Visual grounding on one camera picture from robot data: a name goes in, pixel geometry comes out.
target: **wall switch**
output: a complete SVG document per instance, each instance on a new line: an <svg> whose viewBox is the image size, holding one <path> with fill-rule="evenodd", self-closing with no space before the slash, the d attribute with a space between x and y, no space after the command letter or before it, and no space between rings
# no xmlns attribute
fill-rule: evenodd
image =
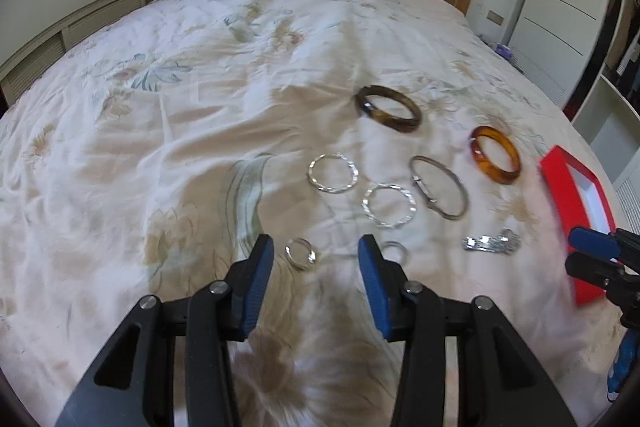
<svg viewBox="0 0 640 427"><path fill-rule="evenodd" d="M486 16L491 22L495 22L498 26L502 26L504 17L498 15L496 12L489 10L489 14Z"/></svg>

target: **silver ring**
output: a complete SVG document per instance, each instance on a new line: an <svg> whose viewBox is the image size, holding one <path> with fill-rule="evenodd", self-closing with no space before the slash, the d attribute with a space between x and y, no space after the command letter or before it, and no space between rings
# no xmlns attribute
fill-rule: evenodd
<svg viewBox="0 0 640 427"><path fill-rule="evenodd" d="M438 200L436 198L433 198L430 195L429 190L427 189L427 186L424 184L424 182L422 181L422 178L420 178L420 176L418 176L418 173L415 171L414 162L418 162L418 161L429 163L434 167L437 167L442 172L444 172L449 178L453 180L453 182L456 184L456 186L460 190L460 194L462 195L462 210L460 211L459 214L447 214L444 210L442 210L437 205ZM431 210L439 213L442 217L444 217L445 219L449 219L450 221L456 221L462 218L466 214L466 211L468 211L469 209L469 193L466 191L465 185L462 184L462 181L460 181L460 178L458 178L451 169L447 168L442 163L434 160L433 158L429 158L428 156L414 156L409 160L409 170L411 171L414 185L418 187L418 190L420 190L420 193L424 197L424 201L427 205L427 208L430 208Z"/></svg>
<svg viewBox="0 0 640 427"><path fill-rule="evenodd" d="M347 162L347 165L351 170L351 183L348 185L345 185L344 187L333 188L333 187L327 187L326 185L322 185L318 180L316 180L316 178L314 178L314 173L313 173L314 167L320 160L324 158L334 158L336 160L343 160ZM309 163L309 167L306 170L306 177L309 180L309 183L311 183L315 188L317 188L321 192L327 192L328 194L340 194L341 192L346 192L350 188L353 188L353 186L357 183L358 169L356 168L355 163L353 163L350 159L348 159L347 156L345 156L344 154L340 154L339 152L335 154L321 154L318 156L318 158L316 158L311 163Z"/></svg>
<svg viewBox="0 0 640 427"><path fill-rule="evenodd" d="M387 248L398 248L400 251L400 261L398 264L406 263L407 258L409 257L409 250L402 243L398 243L398 241L385 241L380 245L380 251L385 251Z"/></svg>
<svg viewBox="0 0 640 427"><path fill-rule="evenodd" d="M302 264L296 261L295 259L293 259L293 256L291 254L291 247L293 247L295 243L302 245L308 250L308 254L306 256L306 260L308 261L308 264ZM316 252L314 251L314 247L311 246L311 243L308 242L306 239L303 239L302 237L295 237L293 239L289 239L287 241L287 246L284 247L284 251L287 254L287 261L289 261L289 264L298 270L303 270L303 271L308 270L316 263L316 259L318 258L318 256L316 255Z"/></svg>
<svg viewBox="0 0 640 427"><path fill-rule="evenodd" d="M405 198L407 198L410 205L409 213L401 219L398 219L398 221L396 221L395 223L386 223L385 221L382 221L382 219L378 219L369 209L369 198L376 190L380 190L380 188L391 188L391 190L397 190ZM362 200L362 209L364 210L364 213L367 214L367 217L375 222L375 224L378 225L381 229L399 229L400 227L404 227L404 225L414 219L415 213L417 211L415 200L411 192L409 192L406 188L402 188L400 185L394 185L390 183L377 183L373 185L369 190L367 190Z"/></svg>

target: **red box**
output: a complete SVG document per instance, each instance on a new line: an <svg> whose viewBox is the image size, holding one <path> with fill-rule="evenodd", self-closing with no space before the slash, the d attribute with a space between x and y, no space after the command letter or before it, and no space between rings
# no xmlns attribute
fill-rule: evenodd
<svg viewBox="0 0 640 427"><path fill-rule="evenodd" d="M559 145L542 158L540 167L556 202L566 239L573 227L587 227L602 233L615 231L609 203L593 172ZM567 243L567 254L573 251ZM604 290L574 279L574 295L575 303L583 306L601 298Z"/></svg>

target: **bedspread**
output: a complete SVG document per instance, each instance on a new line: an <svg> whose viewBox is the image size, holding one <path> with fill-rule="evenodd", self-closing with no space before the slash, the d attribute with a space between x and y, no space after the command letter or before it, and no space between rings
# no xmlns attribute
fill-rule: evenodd
<svg viewBox="0 0 640 427"><path fill-rule="evenodd" d="M411 97L418 131L359 115L353 95L368 84ZM467 139L480 124L519 149L514 185L473 163ZM190 295L269 233L276 261L258 326L231 346L244 424L386 426L402 344L375 330L364 295L356 243L373 233L404 244L407 275L439 295L491 296L587 425L606 406L621 328L604 301L572 304L538 169L555 144L598 175L623 226L605 173L561 111L443 1L157 0L69 51L0 121L0 366L53 425L141 296ZM344 194L305 178L310 160L332 152L360 170ZM469 213L444 221L418 200L404 228L376 229L364 192L410 187L416 154L458 174ZM455 197L444 182L432 187ZM381 199L376 211L400 205ZM460 247L503 227L522 237L511 257ZM314 245L313 270L287 263L291 237Z"/></svg>

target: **amber bangle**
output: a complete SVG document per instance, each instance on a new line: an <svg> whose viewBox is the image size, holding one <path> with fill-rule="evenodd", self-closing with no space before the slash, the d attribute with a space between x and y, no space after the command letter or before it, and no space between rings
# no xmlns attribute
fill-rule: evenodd
<svg viewBox="0 0 640 427"><path fill-rule="evenodd" d="M399 118L398 116L393 116L392 114L389 114L388 112L377 108L375 105L369 102L369 100L367 100L368 96L382 96L384 98L396 100L396 102L400 102L402 105L404 105L404 107L411 111L411 114L413 116L411 118ZM395 129L396 131L415 131L420 126L420 122L422 122L422 113L420 112L420 108L415 105L415 103L411 99L409 99L409 97L388 87L363 87L357 92L355 100L356 106L363 110L369 118L381 123L382 125L391 127L391 129Z"/></svg>
<svg viewBox="0 0 640 427"><path fill-rule="evenodd" d="M507 151L509 158L511 158L512 171L503 171L499 167L495 166L489 158L486 157L482 147L480 147L479 137L484 136L495 142L498 142L502 148ZM502 185L511 185L518 179L520 170L522 169L520 163L520 155L513 143L500 131L489 127L487 125L481 125L474 129L473 133L469 137L469 147L471 147L471 156L478 164L479 169L489 176L494 182Z"/></svg>

